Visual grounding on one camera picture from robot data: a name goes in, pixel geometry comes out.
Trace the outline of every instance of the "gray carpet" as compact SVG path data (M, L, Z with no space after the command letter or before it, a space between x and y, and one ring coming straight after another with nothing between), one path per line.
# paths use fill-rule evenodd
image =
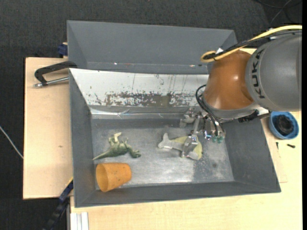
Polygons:
M289 10L296 23L301 6ZM271 26L277 12L252 0L0 0L0 125L22 151L24 57L59 57L66 20L233 29L242 41ZM289 20L281 12L273 22ZM0 229L41 229L57 205L55 199L23 201L22 174L23 161L0 134ZM65 229L65 220L56 229Z

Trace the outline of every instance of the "toy dinosaur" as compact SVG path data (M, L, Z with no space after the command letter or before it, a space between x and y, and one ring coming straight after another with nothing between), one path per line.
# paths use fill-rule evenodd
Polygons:
M110 148L106 151L98 155L97 157L93 158L93 160L103 159L103 158L110 158L110 157L117 157L119 155L124 155L127 152L130 153L131 157L138 158L141 156L139 150L133 150L130 145L127 144L127 141L119 141L118 137L121 135L121 132L114 134L109 138Z

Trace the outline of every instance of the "black cable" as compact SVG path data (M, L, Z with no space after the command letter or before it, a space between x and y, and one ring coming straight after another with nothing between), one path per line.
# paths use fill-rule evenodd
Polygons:
M202 97L202 94L198 95L198 92L200 89L202 89L203 87L205 87L206 84L200 86L197 90L196 90L196 93L195 93L195 97L196 97L196 101L197 103L200 105L200 107L206 111L208 113L208 116L209 118L212 120L213 122L213 125L214 125L214 128L215 128L215 134L216 136L218 135L218 128L217 128L217 125L215 122L217 122L219 124L219 126L221 127L222 131L224 132L224 129L219 121L219 119L212 113L212 111L210 110L210 108L205 104L205 102L202 101L201 97Z
M284 6L274 6L274 5L271 5L271 4L264 3L264 2L262 2L261 0L253 0L253 1L255 1L255 2L257 2L257 3L260 3L261 5L270 7L270 8L284 9ZM288 8L292 8L292 7L298 5L298 4L302 3L302 2L303 2L303 0L300 0L300 1L298 1L297 3L295 3L295 4L292 4L291 6L287 6L286 8L287 8L287 9L288 9Z
M267 7L270 7L270 8L280 9L280 10L276 13L276 15L273 17L273 19L271 20L270 25L272 24L272 22L276 19L276 17L277 17L281 12L284 12L286 18L287 18L291 23L295 23L295 22L293 22L293 21L290 19L289 15L288 15L287 9L292 8L292 7L294 7L294 6L296 6L296 5L298 5L298 4L300 4L300 3L303 2L303 0L300 0L300 1L298 1L298 2L296 2L296 3L294 3L294 4L292 4L292 5L288 5L288 4L289 4L290 2L292 2L293 0L288 0L288 1L285 0L285 4L281 7L281 6L274 6L274 5L271 5L271 4L264 3L264 2L262 2L261 0L252 0L252 1L255 1L255 2L257 2L257 3L259 3L259 4L263 5L263 6L267 6Z

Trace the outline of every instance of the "orange plastic cup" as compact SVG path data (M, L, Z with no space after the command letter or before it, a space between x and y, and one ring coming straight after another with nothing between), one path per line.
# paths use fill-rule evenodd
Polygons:
M131 180L127 163L100 163L96 167L96 180L101 191L107 192Z

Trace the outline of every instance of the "metal clamp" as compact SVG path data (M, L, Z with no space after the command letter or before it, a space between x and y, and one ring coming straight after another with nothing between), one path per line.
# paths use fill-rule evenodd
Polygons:
M37 69L34 73L34 76L37 78L38 81L40 81L40 83L34 84L34 87L47 86L49 84L68 80L69 78L65 77L65 78L47 81L43 77L44 74L51 73L51 72L58 71L58 70L62 70L62 69L65 69L65 68L77 68L77 65L75 63L73 63L72 61L65 61L65 62L61 62L59 64L55 64L55 65L51 65L51 66L47 66L47 67Z

